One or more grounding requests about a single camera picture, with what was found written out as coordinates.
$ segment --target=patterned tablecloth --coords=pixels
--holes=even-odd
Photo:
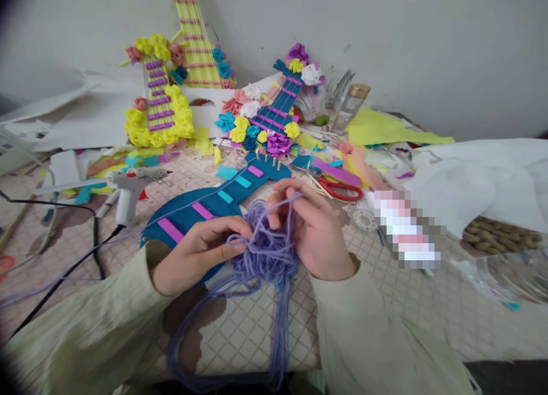
[[[237,167],[243,157],[238,150],[222,148],[223,164]],[[210,187],[222,182],[216,177],[212,156],[200,158],[195,150],[185,150],[168,166],[173,174],[162,182],[150,184],[149,199],[138,203],[138,225],[124,230],[120,242],[100,250],[100,257],[110,275],[119,271],[139,248],[139,235],[122,240],[124,235],[137,232],[166,201],[182,192]],[[37,172],[29,175],[6,175],[0,178],[0,188],[12,198],[27,198],[41,180]],[[249,197],[266,199],[271,194],[269,182]],[[107,195],[94,195],[90,205],[98,208]],[[20,204],[2,202],[4,212],[0,226],[7,228],[21,210]],[[387,303],[402,316],[430,330],[447,341],[463,360],[541,358],[548,356],[548,332],[542,327],[548,313],[537,305],[525,305],[511,312],[500,303],[477,293],[472,285],[454,268],[436,272],[434,279],[419,271],[400,269],[376,233],[363,234],[349,220],[351,205],[331,201],[339,215],[345,240],[351,252],[363,261],[372,280]],[[0,267],[20,263],[41,242],[47,228],[43,222],[45,208],[32,205],[0,258]],[[92,246],[91,214],[74,208],[59,210],[58,226],[49,248],[33,263],[25,265],[0,279],[0,297],[39,288],[59,276]],[[100,221],[100,239],[115,228],[115,208]],[[460,245],[449,240],[449,253],[457,260],[469,255]],[[95,263],[90,258],[74,273],[74,277],[98,278]],[[289,333],[291,370],[306,370],[320,365],[316,330],[316,303],[306,270],[301,267],[291,282]],[[65,281],[42,309],[42,313],[67,296],[87,288],[95,281]],[[156,379],[165,374],[165,353],[172,333],[206,286],[195,288],[176,301],[164,315],[163,332],[158,342],[146,354],[142,377]],[[1,335],[5,341],[46,292],[29,297],[15,305],[2,308]],[[228,301],[211,301],[200,311],[180,347],[183,365],[197,374],[228,374],[267,370],[271,347],[271,326],[275,313],[276,288],[264,286],[252,296]]]

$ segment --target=glass bottle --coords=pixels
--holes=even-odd
[[[350,86],[341,109],[337,114],[337,118],[333,122],[331,132],[337,135],[346,134],[344,132],[346,126],[354,119],[370,91],[371,87],[366,84],[352,84]]]

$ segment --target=scissors handle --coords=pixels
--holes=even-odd
[[[343,201],[358,201],[364,195],[362,190],[359,189],[358,187],[348,185],[348,184],[334,183],[334,182],[331,182],[329,180],[326,180],[323,176],[320,177],[320,184],[321,184],[322,187],[325,188],[325,190],[327,192],[329,192],[331,194],[331,196],[333,196],[337,199],[343,200]],[[353,196],[353,197],[345,196],[345,195],[342,195],[342,194],[336,192],[334,190],[334,188],[344,188],[345,190],[351,190],[351,191],[354,191],[357,195]]]

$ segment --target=light green sleeve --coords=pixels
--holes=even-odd
[[[5,348],[25,393],[110,394],[133,374],[174,299],[148,271],[171,250],[149,241],[117,274],[68,298],[23,328]]]
[[[474,393],[454,350],[385,305],[363,266],[344,281],[311,282],[330,395]]]

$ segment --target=yarn strand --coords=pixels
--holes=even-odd
[[[254,201],[244,220],[253,229],[251,240],[240,234],[228,237],[227,244],[245,243],[245,252],[231,260],[234,273],[215,283],[188,313],[170,339],[167,348],[167,366],[173,376],[188,389],[206,393],[229,384],[264,384],[273,391],[280,389],[289,364],[289,277],[299,267],[299,258],[291,240],[293,224],[293,201],[301,196],[280,202],[272,208],[288,204],[289,212],[285,224],[278,230],[270,229],[266,202]],[[179,344],[188,327],[203,304],[211,299],[230,299],[249,296],[261,289],[263,281],[276,284],[278,288],[276,316],[272,326],[272,353],[268,373],[254,372],[236,375],[196,376],[182,368],[176,360]]]

